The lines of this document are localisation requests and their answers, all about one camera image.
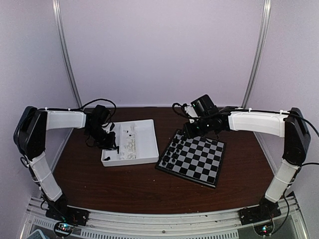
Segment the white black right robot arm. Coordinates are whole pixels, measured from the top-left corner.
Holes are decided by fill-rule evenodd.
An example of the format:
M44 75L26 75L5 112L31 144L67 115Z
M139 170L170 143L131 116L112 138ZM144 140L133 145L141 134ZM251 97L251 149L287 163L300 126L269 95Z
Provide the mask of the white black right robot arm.
M204 95L190 104L183 104L181 110L189 120L183 127L189 138L204 136L211 131L219 134L221 131L243 130L284 139L283 160L255 212L259 219L267 219L306 159L311 136L300 109L279 112L238 107L219 109L208 95Z

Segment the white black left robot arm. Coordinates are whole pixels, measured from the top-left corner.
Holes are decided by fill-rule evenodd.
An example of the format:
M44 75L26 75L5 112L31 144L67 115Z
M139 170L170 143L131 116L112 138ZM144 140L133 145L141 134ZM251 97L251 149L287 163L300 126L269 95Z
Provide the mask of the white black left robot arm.
M93 109L38 109L25 108L13 135L21 161L29 169L32 179L40 188L53 214L61 221L72 216L67 206L67 198L58 186L45 155L46 133L52 129L84 129L85 134L93 138L93 146L103 150L119 151L116 134L105 131L110 111L102 105Z

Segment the black bishop chess piece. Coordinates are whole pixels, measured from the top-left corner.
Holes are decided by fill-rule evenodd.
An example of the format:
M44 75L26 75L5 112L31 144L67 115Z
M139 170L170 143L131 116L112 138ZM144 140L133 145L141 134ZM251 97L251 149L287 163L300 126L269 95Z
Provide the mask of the black bishop chess piece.
M178 143L179 142L179 138L176 136L173 140L175 143Z

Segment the black silver chessboard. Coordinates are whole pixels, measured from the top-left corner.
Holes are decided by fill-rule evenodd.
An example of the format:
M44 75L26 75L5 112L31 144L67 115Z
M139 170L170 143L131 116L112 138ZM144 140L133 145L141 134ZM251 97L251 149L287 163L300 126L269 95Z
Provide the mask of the black silver chessboard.
M172 146L176 136L179 138L179 142L176 143L176 146ZM177 153L176 149L179 149L178 145L181 144L182 140L185 143L180 152ZM182 130L178 129L171 137L163 154L159 157L155 169L203 186L216 188L225 149L226 143L222 141L202 136L187 138L183 135ZM178 158L175 158L175 162L172 162L171 159L174 153L178 154ZM173 164L173 169L168 169L167 165L162 165L165 156L169 157L167 165L169 163Z

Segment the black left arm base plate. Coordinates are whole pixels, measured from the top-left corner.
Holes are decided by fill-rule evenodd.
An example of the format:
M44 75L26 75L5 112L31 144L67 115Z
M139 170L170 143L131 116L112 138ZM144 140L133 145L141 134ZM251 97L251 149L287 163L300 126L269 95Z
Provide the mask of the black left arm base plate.
M66 222L71 225L75 226L86 226L88 218L89 218L89 211L78 209L78 208L72 208L67 207L67 212L63 216L60 213L58 213L53 208L49 208L45 216L51 219L54 219L56 221L60 222Z

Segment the white compartment tray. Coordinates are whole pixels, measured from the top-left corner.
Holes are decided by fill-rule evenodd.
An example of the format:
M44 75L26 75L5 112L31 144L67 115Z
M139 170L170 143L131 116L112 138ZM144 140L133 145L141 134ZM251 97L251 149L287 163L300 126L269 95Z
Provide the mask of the white compartment tray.
M115 133L119 149L102 150L101 162L105 167L156 163L159 150L153 119L116 122L104 129Z

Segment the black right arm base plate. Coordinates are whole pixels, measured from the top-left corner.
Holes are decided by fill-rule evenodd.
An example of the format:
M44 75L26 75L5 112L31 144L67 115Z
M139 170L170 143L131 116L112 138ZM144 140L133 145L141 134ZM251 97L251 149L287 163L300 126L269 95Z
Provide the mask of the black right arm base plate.
M238 211L241 225L256 224L262 221L269 221L273 217L278 217L282 213L280 209L273 209L268 211L262 209L260 206L243 208Z

